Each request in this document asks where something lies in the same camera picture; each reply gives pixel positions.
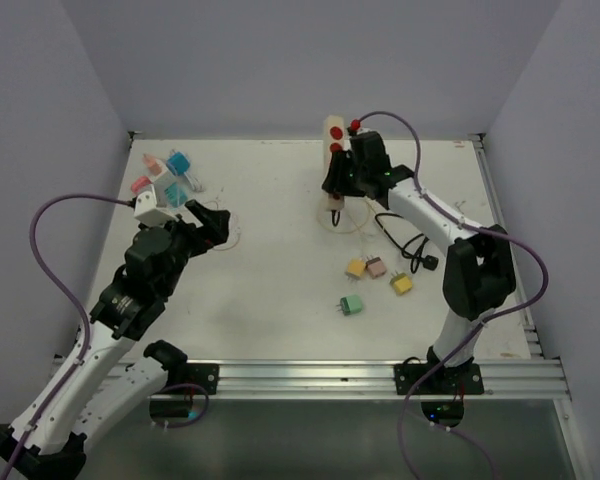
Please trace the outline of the aluminium front rail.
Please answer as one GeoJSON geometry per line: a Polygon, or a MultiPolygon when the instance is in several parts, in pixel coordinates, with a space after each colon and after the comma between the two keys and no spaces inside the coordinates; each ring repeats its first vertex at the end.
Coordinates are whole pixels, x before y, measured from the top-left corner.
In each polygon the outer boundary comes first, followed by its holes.
{"type": "Polygon", "coordinates": [[[465,397],[454,428],[428,421],[416,396],[422,376],[396,393],[402,361],[224,360],[201,420],[167,429],[163,460],[182,455],[202,477],[290,473],[307,477],[397,475],[406,479],[589,479],[573,433],[570,397],[557,360],[480,360],[485,393],[465,397]]]}

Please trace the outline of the yellow olive charger plug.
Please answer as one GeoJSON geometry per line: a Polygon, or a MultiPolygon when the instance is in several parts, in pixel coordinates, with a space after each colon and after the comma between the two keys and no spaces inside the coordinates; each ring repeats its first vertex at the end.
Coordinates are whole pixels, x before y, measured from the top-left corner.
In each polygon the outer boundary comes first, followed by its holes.
{"type": "Polygon", "coordinates": [[[394,274],[389,284],[397,296],[402,296],[413,288],[411,278],[404,272],[394,274]]]}

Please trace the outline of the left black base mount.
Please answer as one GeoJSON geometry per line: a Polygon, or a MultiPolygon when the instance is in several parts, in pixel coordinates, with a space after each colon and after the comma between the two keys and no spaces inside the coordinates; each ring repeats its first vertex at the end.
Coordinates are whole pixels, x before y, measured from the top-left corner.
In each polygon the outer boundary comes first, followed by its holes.
{"type": "Polygon", "coordinates": [[[220,366],[211,362],[183,363],[169,373],[166,385],[149,403],[151,419],[167,429],[197,423],[217,393],[220,366]]]}

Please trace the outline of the green charger plug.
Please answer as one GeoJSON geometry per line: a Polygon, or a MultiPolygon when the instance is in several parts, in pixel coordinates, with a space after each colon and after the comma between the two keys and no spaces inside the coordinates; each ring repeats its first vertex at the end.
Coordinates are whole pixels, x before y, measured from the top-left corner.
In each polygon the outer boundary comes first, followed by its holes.
{"type": "Polygon", "coordinates": [[[361,313],[364,304],[359,295],[347,295],[340,298],[338,307],[344,316],[350,316],[361,313]]]}

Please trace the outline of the salmon small charger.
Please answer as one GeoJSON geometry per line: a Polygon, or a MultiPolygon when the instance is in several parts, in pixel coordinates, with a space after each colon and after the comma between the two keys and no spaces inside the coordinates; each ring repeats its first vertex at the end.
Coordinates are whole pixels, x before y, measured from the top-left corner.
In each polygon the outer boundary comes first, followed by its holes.
{"type": "Polygon", "coordinates": [[[143,164],[147,168],[148,172],[153,176],[158,176],[162,173],[161,160],[153,155],[144,154],[142,157],[143,164]]]}

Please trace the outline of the orange charger plug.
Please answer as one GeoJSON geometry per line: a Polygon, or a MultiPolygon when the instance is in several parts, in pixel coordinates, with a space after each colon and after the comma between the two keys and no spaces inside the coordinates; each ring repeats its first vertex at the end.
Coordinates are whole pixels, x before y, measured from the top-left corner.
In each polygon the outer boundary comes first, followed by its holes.
{"type": "Polygon", "coordinates": [[[346,267],[345,275],[353,281],[363,278],[366,271],[366,262],[359,258],[351,259],[346,267]]]}

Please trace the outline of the pink brown charger plug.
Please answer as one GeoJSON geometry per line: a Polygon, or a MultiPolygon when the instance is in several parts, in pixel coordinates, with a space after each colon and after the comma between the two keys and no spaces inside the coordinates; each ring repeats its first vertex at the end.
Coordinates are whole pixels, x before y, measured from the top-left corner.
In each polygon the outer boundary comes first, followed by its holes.
{"type": "Polygon", "coordinates": [[[387,273],[387,267],[384,261],[378,256],[368,258],[365,266],[367,274],[372,279],[380,278],[387,273]]]}

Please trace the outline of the blue charger cube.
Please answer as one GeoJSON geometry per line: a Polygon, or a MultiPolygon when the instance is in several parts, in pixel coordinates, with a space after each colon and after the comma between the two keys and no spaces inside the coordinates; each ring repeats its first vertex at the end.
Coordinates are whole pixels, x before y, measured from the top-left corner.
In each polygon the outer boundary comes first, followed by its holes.
{"type": "Polygon", "coordinates": [[[169,156],[166,160],[166,165],[175,176],[186,175],[191,166],[188,158],[179,151],[176,151],[169,156]]]}

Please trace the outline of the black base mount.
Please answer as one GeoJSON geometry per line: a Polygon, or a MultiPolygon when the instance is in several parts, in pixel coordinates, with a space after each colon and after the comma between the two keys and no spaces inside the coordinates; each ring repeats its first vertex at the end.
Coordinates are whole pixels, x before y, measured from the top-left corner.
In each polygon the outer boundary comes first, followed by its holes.
{"type": "Polygon", "coordinates": [[[151,419],[167,429],[197,423],[217,393],[220,366],[211,362],[183,363],[169,373],[166,385],[149,403],[151,419]]]}
{"type": "MultiPolygon", "coordinates": [[[[436,364],[434,357],[424,362],[416,357],[409,357],[393,365],[394,383],[398,395],[406,395],[411,387],[425,376],[436,364]]],[[[449,396],[450,400],[421,401],[424,417],[444,427],[457,427],[464,418],[465,397],[483,395],[483,384],[480,367],[469,360],[457,367],[442,366],[423,380],[414,394],[420,397],[449,396]]]]}

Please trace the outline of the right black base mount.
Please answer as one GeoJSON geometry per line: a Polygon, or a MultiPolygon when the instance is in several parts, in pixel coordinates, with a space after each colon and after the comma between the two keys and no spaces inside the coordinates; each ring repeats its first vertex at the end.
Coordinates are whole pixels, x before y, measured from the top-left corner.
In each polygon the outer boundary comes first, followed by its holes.
{"type": "MultiPolygon", "coordinates": [[[[434,357],[424,362],[416,357],[409,357],[393,365],[394,383],[398,395],[406,395],[411,387],[425,376],[436,364],[434,357]]],[[[423,380],[414,394],[420,397],[449,396],[450,400],[421,401],[424,417],[444,427],[457,427],[464,418],[465,397],[483,395],[483,384],[480,367],[469,360],[457,367],[442,366],[423,380]]]]}

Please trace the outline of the white cube charger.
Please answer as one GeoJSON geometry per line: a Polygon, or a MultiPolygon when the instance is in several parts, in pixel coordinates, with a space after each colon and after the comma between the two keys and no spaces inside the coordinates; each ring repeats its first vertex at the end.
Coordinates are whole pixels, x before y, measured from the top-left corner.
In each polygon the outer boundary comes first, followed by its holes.
{"type": "Polygon", "coordinates": [[[159,174],[151,173],[149,178],[155,189],[160,191],[166,191],[176,182],[176,178],[168,170],[161,171],[159,174]]]}

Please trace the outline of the pink charger cube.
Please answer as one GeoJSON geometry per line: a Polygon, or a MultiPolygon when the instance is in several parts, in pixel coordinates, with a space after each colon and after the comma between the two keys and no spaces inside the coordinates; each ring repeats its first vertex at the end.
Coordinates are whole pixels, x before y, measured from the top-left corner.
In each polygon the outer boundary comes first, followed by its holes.
{"type": "Polygon", "coordinates": [[[146,191],[152,186],[152,180],[147,176],[138,177],[130,186],[130,190],[134,196],[146,191]]]}

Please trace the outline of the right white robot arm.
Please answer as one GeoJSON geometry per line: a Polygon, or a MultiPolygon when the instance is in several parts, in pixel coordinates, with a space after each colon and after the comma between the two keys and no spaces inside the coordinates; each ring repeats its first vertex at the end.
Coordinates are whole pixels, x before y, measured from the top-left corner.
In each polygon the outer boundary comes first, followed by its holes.
{"type": "Polygon", "coordinates": [[[506,231],[462,220],[424,189],[416,171],[391,164],[375,131],[346,139],[342,127],[328,126],[323,143],[322,190],[328,196],[376,201],[410,222],[444,255],[442,292],[449,312],[431,347],[435,361],[426,367],[425,379],[434,391],[450,391],[461,380],[459,367],[473,358],[476,340],[467,338],[469,332],[516,288],[506,231]]]}

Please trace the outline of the cream power strip red sockets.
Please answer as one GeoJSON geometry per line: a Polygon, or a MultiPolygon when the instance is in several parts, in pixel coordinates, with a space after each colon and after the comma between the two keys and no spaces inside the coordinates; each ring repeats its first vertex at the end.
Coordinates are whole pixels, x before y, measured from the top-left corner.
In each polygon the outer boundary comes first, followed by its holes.
{"type": "MultiPolygon", "coordinates": [[[[326,180],[331,166],[334,152],[342,150],[345,140],[344,118],[337,115],[328,115],[323,122],[323,180],[326,180]]],[[[342,197],[325,194],[327,211],[340,212],[345,205],[342,197]]]]}

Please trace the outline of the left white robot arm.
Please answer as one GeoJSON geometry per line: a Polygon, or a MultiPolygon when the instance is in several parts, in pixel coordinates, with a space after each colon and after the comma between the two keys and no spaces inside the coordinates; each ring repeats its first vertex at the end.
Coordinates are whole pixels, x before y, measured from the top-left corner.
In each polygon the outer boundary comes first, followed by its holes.
{"type": "Polygon", "coordinates": [[[145,194],[128,205],[139,230],[93,309],[79,312],[71,353],[32,404],[0,424],[3,478],[17,470],[27,479],[74,479],[94,444],[148,396],[208,393],[187,381],[186,354],[164,340],[149,344],[115,382],[102,384],[164,312],[189,260],[229,237],[227,210],[190,200],[185,207],[196,220],[187,223],[151,206],[145,194]]]}

